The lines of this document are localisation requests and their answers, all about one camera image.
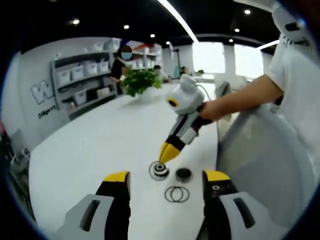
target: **white table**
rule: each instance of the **white table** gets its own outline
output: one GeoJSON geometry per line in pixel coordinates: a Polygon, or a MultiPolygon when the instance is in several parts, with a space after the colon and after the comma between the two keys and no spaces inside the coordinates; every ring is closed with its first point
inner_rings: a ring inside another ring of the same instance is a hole
{"type": "MultiPolygon", "coordinates": [[[[201,85],[214,99],[215,85],[201,85]]],[[[148,172],[177,117],[164,100],[175,86],[164,84],[152,103],[123,96],[99,106],[32,151],[29,191],[42,230],[55,232],[66,212],[87,194],[95,194],[105,176],[127,170],[131,172],[129,240],[196,239],[204,219],[201,172],[216,167],[216,123],[204,126],[199,137],[168,162],[166,180],[155,181],[148,172]],[[191,169],[189,183],[176,181],[175,170],[181,167],[191,169]],[[166,201],[164,192],[170,186],[186,187],[189,200],[166,201]]]]}

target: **white t-shirt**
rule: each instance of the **white t-shirt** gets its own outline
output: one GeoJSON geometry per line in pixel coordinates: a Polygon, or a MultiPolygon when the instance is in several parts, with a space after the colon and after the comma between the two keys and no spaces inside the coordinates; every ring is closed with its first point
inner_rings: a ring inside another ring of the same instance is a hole
{"type": "Polygon", "coordinates": [[[305,55],[311,48],[281,35],[266,73],[283,91],[278,113],[295,129],[320,179],[320,69],[305,55]]]}

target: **white wall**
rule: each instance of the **white wall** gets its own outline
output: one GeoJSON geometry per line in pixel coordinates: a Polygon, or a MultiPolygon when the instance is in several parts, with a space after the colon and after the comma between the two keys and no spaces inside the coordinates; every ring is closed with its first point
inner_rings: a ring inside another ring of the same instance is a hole
{"type": "MultiPolygon", "coordinates": [[[[180,66],[185,66],[189,68],[192,72],[197,71],[198,69],[194,69],[193,63],[193,49],[191,45],[178,46],[179,55],[180,55],[180,66]]],[[[173,60],[170,56],[169,48],[165,48],[162,50],[163,56],[163,71],[169,75],[173,76],[175,67],[178,65],[177,54],[175,53],[173,60]]],[[[228,81],[233,89],[239,89],[246,82],[243,76],[236,75],[236,58],[235,58],[235,50],[233,46],[224,45],[224,57],[225,57],[225,73],[215,73],[214,79],[215,81],[228,81]]],[[[264,72],[268,70],[269,64],[272,59],[272,55],[262,53],[263,59],[263,69],[264,72]]]]}
{"type": "MultiPolygon", "coordinates": [[[[11,137],[21,129],[26,147],[33,150],[41,141],[59,129],[63,125],[62,118],[66,117],[65,114],[53,110],[41,118],[38,116],[42,111],[55,106],[50,62],[58,53],[60,58],[79,55],[85,53],[85,48],[88,51],[94,50],[96,43],[104,43],[109,39],[109,37],[70,38],[41,45],[24,54],[18,53],[9,66],[1,98],[1,117],[8,135],[11,137]],[[42,89],[36,92],[37,101],[31,88],[40,87],[41,82],[42,89]]],[[[134,48],[142,43],[130,41],[127,44],[134,48]]]]}

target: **green leaves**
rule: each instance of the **green leaves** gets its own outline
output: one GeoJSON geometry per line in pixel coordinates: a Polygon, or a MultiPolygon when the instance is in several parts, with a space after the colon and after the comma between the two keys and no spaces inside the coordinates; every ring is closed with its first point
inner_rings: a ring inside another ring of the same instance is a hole
{"type": "Polygon", "coordinates": [[[127,68],[126,78],[121,84],[126,87],[126,94],[134,97],[136,94],[142,94],[147,88],[161,88],[162,82],[153,69],[133,70],[127,68]]]}

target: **black ceiling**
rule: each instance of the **black ceiling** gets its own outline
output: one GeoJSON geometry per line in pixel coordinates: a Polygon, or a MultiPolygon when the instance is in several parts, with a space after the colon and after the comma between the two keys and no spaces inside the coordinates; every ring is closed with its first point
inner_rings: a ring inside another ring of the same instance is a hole
{"type": "MultiPolygon", "coordinates": [[[[276,40],[279,31],[267,11],[232,0],[168,0],[199,41],[221,41],[254,47],[276,40]]],[[[178,21],[157,0],[36,0],[25,6],[22,52],[74,37],[117,37],[145,43],[191,44],[178,21]],[[79,25],[68,24],[79,19],[79,25]]]]}

